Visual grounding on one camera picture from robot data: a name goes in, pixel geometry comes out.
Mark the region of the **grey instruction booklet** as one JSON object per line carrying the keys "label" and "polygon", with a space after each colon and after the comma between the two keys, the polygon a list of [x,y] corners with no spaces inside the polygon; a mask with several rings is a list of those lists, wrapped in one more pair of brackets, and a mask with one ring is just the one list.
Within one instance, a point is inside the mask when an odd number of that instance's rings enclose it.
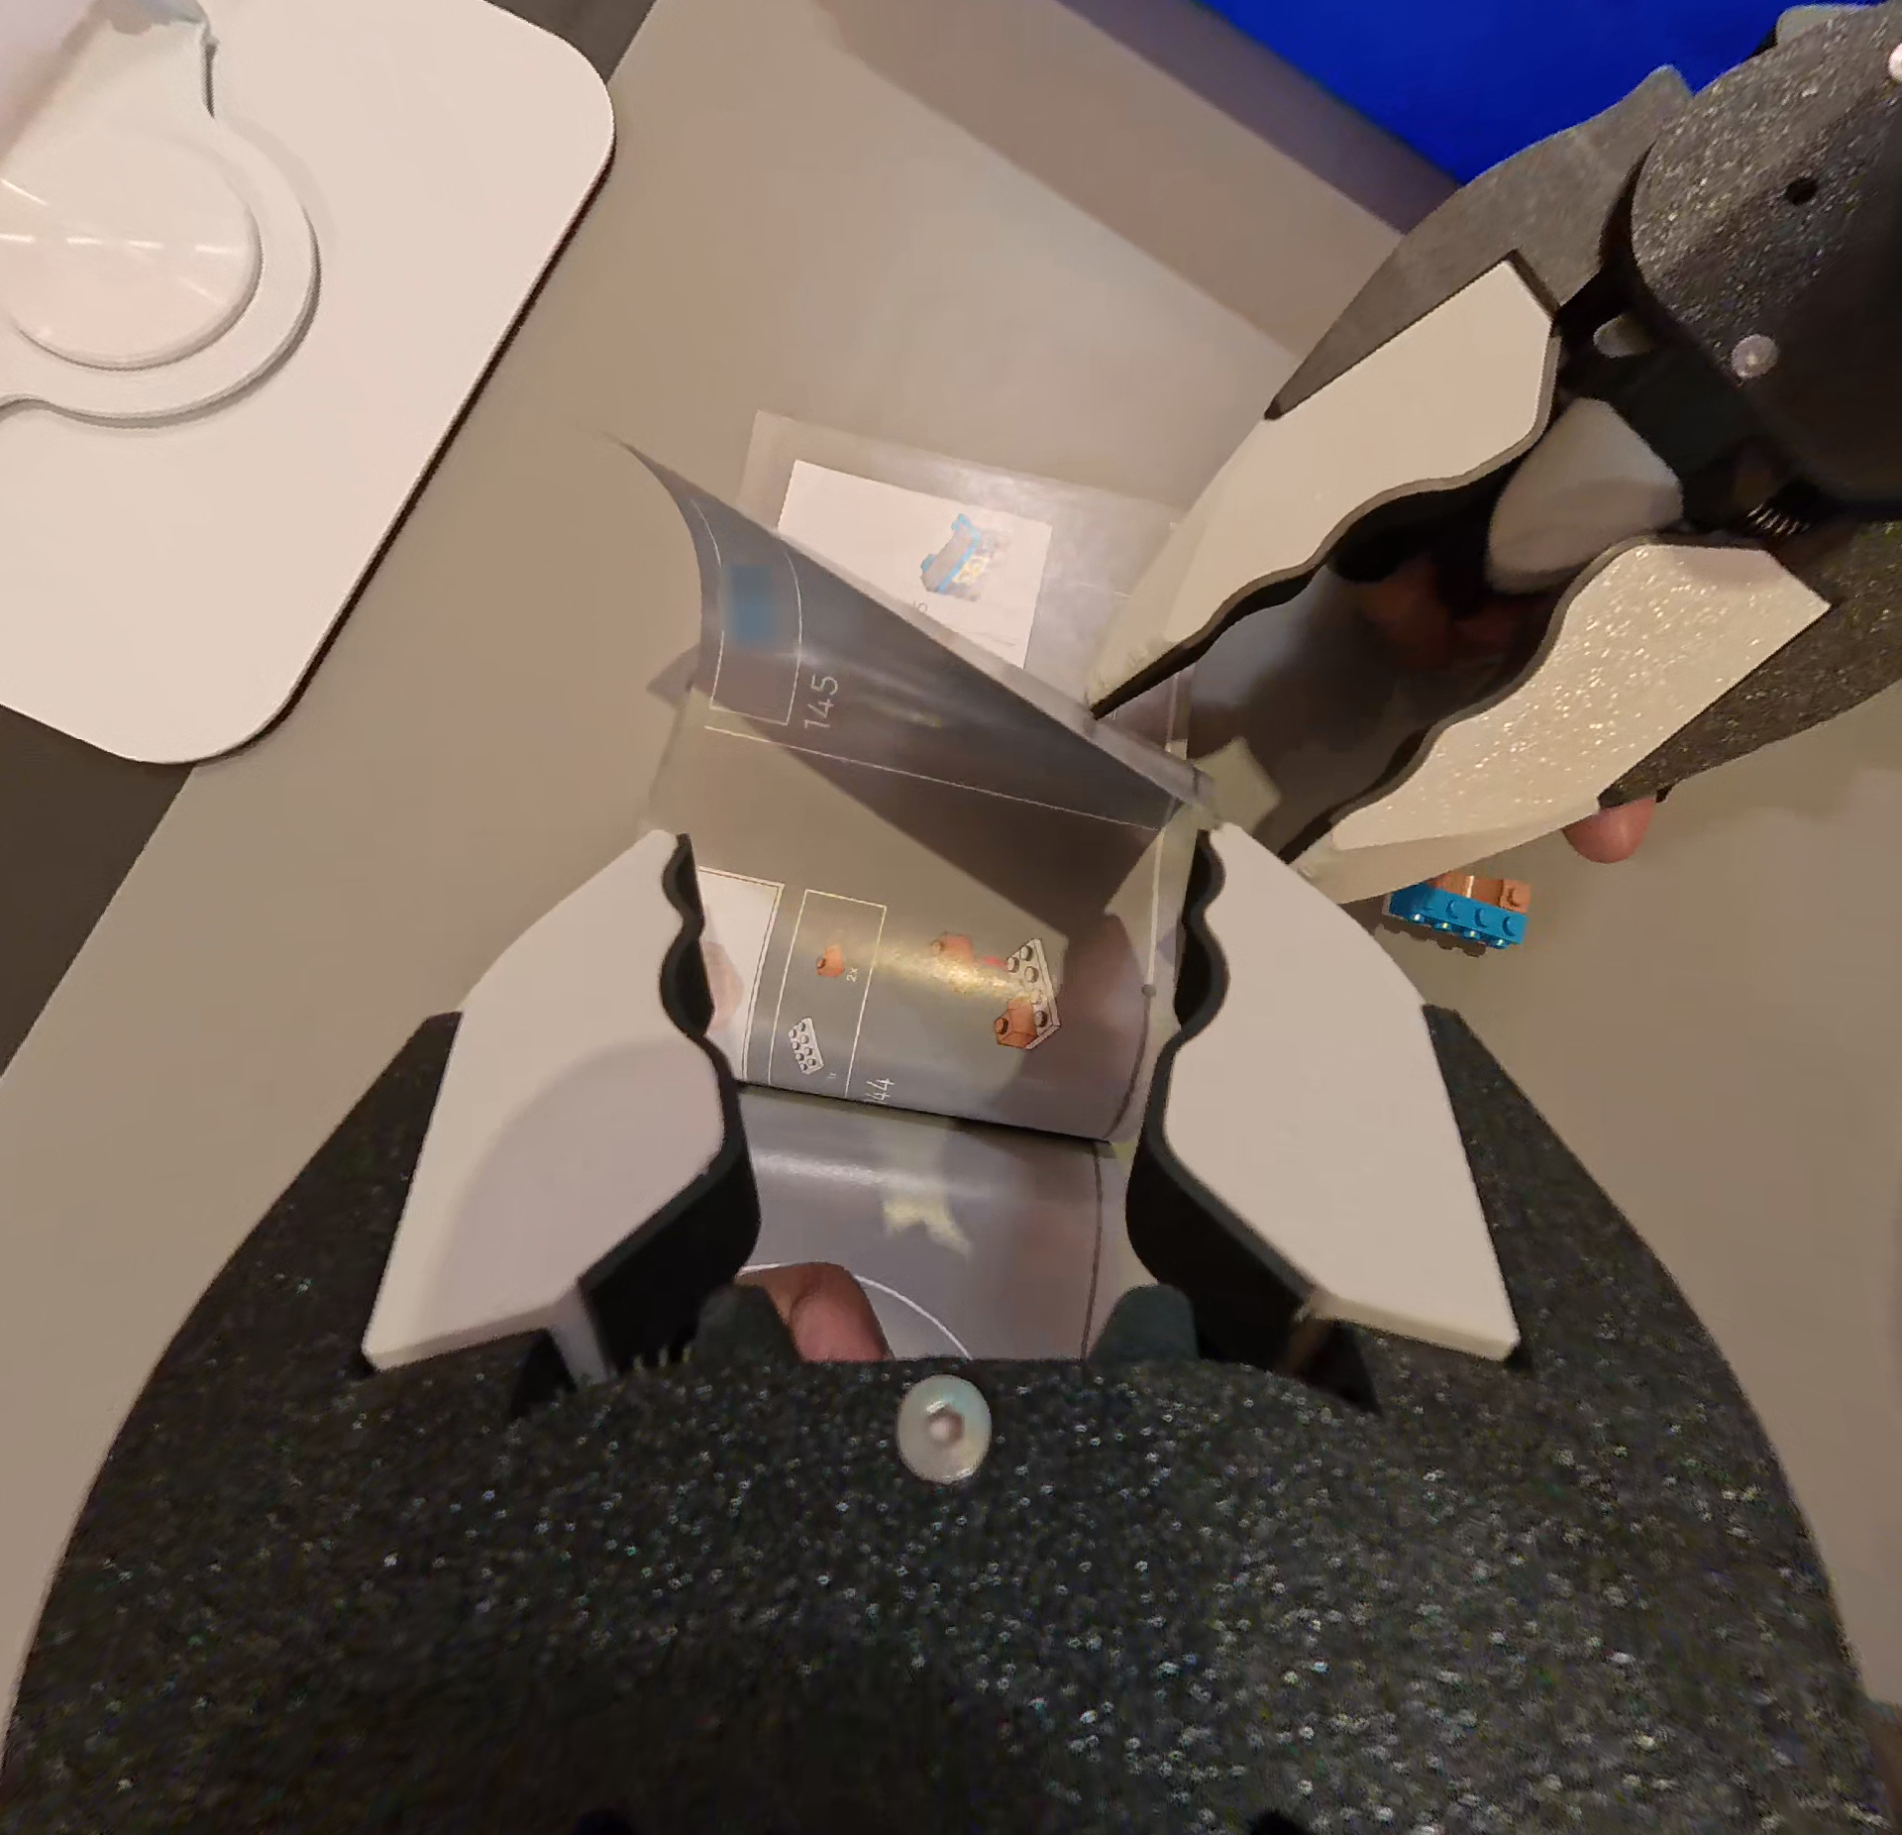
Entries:
{"label": "grey instruction booklet", "polygon": [[1175,512],[782,415],[729,499],[629,452],[698,577],[648,808],[698,867],[755,1271],[841,1264],[898,1356],[1081,1356],[1144,1280],[1126,1158],[1211,824],[1165,773],[1185,678],[1084,703]]}

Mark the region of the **person's left hand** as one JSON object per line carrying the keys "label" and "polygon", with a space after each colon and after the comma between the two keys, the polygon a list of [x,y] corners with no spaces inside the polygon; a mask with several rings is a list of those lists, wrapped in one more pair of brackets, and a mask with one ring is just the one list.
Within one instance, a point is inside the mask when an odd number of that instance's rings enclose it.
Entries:
{"label": "person's left hand", "polygon": [[891,1346],[864,1288],[836,1263],[793,1263],[748,1274],[774,1300],[790,1346],[808,1363],[883,1363]]}

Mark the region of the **grey desk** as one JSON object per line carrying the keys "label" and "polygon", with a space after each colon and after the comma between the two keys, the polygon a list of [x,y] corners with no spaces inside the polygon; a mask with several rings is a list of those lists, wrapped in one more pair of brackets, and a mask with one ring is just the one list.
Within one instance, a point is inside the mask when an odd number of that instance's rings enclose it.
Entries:
{"label": "grey desk", "polygon": [[344,1225],[638,833],[775,410],[1185,502],[1442,193],[1183,0],[503,0],[614,167],[297,707],[180,781],[5,1072],[5,1829],[1885,1821],[1898,693],[1699,777],[1469,1018],[1533,1362],[363,1370]]}

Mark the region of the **person's right hand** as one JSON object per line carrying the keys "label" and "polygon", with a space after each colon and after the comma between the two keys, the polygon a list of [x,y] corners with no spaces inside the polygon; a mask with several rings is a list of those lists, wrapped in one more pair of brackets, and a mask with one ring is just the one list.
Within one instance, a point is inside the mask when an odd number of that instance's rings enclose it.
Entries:
{"label": "person's right hand", "polygon": [[1659,797],[1642,797],[1623,803],[1601,806],[1580,822],[1567,824],[1562,833],[1567,847],[1592,865],[1618,865],[1628,860],[1645,843],[1650,830]]}

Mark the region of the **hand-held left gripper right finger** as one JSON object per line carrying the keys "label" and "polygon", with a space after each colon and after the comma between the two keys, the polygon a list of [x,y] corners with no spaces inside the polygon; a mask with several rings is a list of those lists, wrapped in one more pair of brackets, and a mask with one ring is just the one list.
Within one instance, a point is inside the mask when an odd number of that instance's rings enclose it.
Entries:
{"label": "hand-held left gripper right finger", "polygon": [[1124,1211],[1200,1354],[1281,1370],[1347,1327],[1506,1362],[1520,1327],[1421,997],[1232,824],[1196,841],[1175,1021]]}

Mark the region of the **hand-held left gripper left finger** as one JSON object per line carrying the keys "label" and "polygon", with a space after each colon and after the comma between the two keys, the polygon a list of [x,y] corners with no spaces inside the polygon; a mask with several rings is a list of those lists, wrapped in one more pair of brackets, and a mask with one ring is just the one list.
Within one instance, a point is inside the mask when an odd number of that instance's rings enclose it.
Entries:
{"label": "hand-held left gripper left finger", "polygon": [[645,834],[459,1011],[363,1335],[396,1373],[518,1335],[599,1385],[684,1354],[759,1205],[687,836]]}

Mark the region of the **blue plastic bin with bricks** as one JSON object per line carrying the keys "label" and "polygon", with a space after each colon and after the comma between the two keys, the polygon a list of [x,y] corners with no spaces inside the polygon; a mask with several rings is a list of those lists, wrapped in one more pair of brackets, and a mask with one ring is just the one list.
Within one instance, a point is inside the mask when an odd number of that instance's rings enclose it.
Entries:
{"label": "blue plastic bin with bricks", "polygon": [[1457,181],[1618,103],[1702,89],[1797,4],[1876,0],[1196,0]]}

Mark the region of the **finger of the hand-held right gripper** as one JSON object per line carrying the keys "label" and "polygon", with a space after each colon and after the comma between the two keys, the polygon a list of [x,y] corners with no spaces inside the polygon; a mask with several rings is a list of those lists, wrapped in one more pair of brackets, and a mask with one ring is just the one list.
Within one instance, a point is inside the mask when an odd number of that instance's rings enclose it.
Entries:
{"label": "finger of the hand-held right gripper", "polygon": [[1559,601],[1515,682],[1432,727],[1292,867],[1352,902],[1584,822],[1827,610],[1755,546],[1645,542],[1605,554]]}
{"label": "finger of the hand-held right gripper", "polygon": [[1087,706],[1108,714],[1306,582],[1385,510],[1461,492],[1541,433],[1557,326],[1491,266],[1292,408],[1256,422],[1179,517],[1105,633]]}

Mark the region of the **white stand base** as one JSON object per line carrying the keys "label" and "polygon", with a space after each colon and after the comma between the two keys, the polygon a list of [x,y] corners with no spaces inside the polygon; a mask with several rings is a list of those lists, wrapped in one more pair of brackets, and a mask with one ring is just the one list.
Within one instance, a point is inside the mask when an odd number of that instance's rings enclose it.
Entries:
{"label": "white stand base", "polygon": [[487,0],[5,0],[5,707],[151,766],[267,732],[611,147]]}

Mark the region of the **blue brick plate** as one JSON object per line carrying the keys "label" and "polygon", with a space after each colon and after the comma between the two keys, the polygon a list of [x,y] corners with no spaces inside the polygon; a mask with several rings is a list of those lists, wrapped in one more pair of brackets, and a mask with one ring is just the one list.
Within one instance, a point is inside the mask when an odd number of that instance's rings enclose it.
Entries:
{"label": "blue brick plate", "polygon": [[1396,924],[1421,928],[1468,949],[1512,950],[1527,942],[1529,913],[1515,915],[1426,883],[1396,890],[1382,904]]}

